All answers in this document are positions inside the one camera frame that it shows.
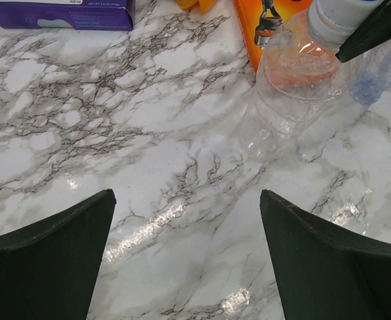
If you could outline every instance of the transparent bottle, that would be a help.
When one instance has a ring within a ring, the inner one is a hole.
[[[391,89],[391,40],[367,54],[350,88],[350,94],[362,105],[371,105],[389,89]]]
[[[240,143],[258,161],[280,155],[348,90],[362,57],[342,64],[336,47],[308,33],[307,11],[287,20],[264,49],[252,99],[240,124]]]

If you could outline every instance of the yellow object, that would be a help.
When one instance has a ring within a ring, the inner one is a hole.
[[[200,12],[202,15],[210,10],[216,2],[216,0],[176,0],[177,4],[183,10],[188,10],[197,3],[200,4]]]

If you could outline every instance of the picture on orange package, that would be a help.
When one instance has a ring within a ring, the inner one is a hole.
[[[255,72],[262,49],[283,21],[307,9],[312,0],[234,0],[252,67]]]

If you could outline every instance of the clear plastic container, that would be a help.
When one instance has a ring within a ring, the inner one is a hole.
[[[371,50],[350,88],[354,100],[371,105],[391,89],[391,40]]]
[[[259,161],[279,156],[343,96],[361,61],[341,64],[333,50],[317,45],[308,34],[307,11],[287,20],[264,49],[240,124],[246,153]]]

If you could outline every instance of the marble table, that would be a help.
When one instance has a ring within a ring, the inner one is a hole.
[[[0,29],[0,234],[112,188],[88,320],[283,319],[262,189],[391,242],[391,91],[348,96],[274,163],[236,143],[236,14],[137,0],[131,33]]]

